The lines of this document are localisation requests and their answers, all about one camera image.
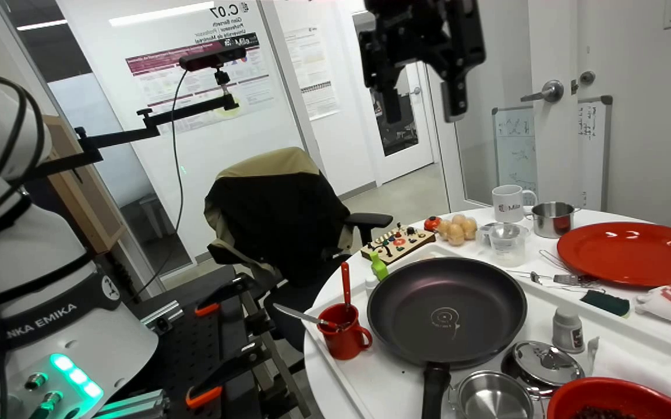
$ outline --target bottle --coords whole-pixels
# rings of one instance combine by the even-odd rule
[[[374,255],[374,274],[382,281],[389,269],[388,269],[388,263],[381,258],[381,255]]]
[[[576,312],[562,307],[553,315],[553,345],[566,353],[586,352],[582,318]]]

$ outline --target black chair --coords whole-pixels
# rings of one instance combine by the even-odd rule
[[[205,197],[217,232],[217,263],[242,263],[270,290],[266,312],[275,334],[304,349],[304,326],[270,307],[307,310],[323,281],[349,255],[353,229],[371,242],[389,213],[349,213],[304,149],[279,149],[223,169]]]

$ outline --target red plate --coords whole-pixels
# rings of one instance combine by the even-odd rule
[[[576,419],[586,417],[586,410],[607,410],[631,419],[671,419],[671,397],[624,379],[582,376],[553,392],[548,419]]]
[[[655,289],[671,284],[671,227],[653,222],[594,222],[559,239],[559,258],[590,277]]]

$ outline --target frying pan handle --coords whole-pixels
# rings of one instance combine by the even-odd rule
[[[442,397],[449,385],[449,367],[447,365],[428,365],[424,370],[424,410],[421,419],[441,419],[442,417]]]

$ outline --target green light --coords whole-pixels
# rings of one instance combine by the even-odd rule
[[[83,370],[78,367],[78,370],[70,372],[70,379],[72,379],[74,383],[83,383],[83,382],[86,382],[86,374],[83,374]]]
[[[74,363],[63,353],[54,353],[52,361],[58,370],[72,370],[74,367]]]
[[[103,389],[95,382],[86,383],[83,392],[92,397],[103,397]]]

